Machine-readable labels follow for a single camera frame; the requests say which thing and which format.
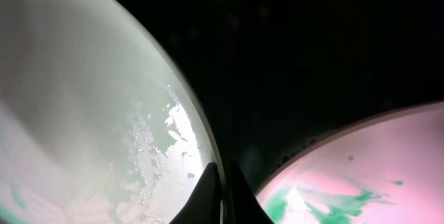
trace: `white plate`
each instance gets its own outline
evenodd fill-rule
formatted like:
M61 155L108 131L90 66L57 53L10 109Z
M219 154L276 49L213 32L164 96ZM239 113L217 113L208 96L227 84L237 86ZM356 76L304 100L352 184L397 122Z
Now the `white plate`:
M116 1L0 0L7 221L168 223L215 160L185 79Z
M351 126L293 157L257 199L276 223L444 223L444 103Z

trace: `pink surface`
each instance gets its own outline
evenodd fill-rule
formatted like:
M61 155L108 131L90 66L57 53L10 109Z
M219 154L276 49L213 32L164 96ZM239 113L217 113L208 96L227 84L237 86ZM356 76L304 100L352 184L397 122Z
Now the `pink surface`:
M366 190L380 199L365 204L358 216L349 216L351 223L444 223L443 103L369 120L312 150L289 161L258 193L262 206L279 189L291 187L304 202L328 213L324 202L331 200L325 195L313 199L312 191L358 196ZM311 210L303 205L301 212Z

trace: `green paint splatter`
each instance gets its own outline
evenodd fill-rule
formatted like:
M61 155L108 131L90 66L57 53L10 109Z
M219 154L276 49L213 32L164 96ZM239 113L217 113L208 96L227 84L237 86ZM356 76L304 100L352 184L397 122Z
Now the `green paint splatter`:
M285 209L288 206L285 196L289 191L290 188L285 188L274 193L264 207L264 211L274 223L279 223L284 219Z
M15 203L17 203L17 205L19 205L20 208L25 210L26 209L26 202L22 198L19 188L17 186L12 186L11 193L12 193L12 198L14 198Z
M404 184L403 181L392 181L391 183L393 183L393 184L395 184L395 185L398 185L398 186L401 186L401 185Z
M366 190L362 190L358 196L332 195L308 189L299 189L299 192L311 196L312 199L328 207L329 212L325 213L305 201L305 204L320 224L351 224L352 217L361 215L362 209L368 203L392 204L387 200L382 200L381 195Z
M0 204L0 216L3 221L6 223L14 223L14 224L26 224L26 222L17 218L11 211L9 211L6 207Z

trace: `circular lid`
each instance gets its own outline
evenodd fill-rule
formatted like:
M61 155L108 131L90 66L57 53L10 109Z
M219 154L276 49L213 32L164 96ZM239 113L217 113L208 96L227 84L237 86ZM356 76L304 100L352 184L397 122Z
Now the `circular lid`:
M185 79L116 1L0 8L2 218L168 223L208 162L222 173Z
M346 128L289 160L257 194L275 223L443 223L444 103Z

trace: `white surface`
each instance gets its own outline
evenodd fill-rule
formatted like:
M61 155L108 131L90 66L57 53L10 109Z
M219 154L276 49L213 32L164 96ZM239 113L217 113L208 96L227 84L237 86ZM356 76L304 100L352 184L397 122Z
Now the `white surface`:
M216 159L195 104L115 1L0 0L0 214L168 223Z
M294 157L257 199L273 215L272 196L290 189L279 223L333 224L333 216L344 217L340 223L444 223L443 154L444 103L399 111ZM363 200L365 192L373 198ZM350 210L357 214L344 214Z

